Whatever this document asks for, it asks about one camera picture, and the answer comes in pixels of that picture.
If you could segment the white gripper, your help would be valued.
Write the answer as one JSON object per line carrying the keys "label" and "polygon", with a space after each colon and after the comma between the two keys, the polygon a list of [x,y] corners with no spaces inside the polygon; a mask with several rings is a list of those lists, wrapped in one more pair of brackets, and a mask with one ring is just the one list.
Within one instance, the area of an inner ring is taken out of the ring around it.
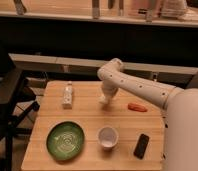
{"label": "white gripper", "polygon": [[108,81],[103,81],[101,85],[103,95],[99,97],[101,104],[109,104],[111,99],[117,94],[118,88]]}

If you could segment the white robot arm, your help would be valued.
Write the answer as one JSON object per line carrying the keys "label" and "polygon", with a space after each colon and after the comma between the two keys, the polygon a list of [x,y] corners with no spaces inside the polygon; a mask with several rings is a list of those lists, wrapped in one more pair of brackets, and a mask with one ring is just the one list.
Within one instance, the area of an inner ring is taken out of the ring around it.
{"label": "white robot arm", "polygon": [[119,88],[165,111],[162,171],[198,171],[198,88],[177,86],[127,75],[114,58],[97,71],[108,104]]}

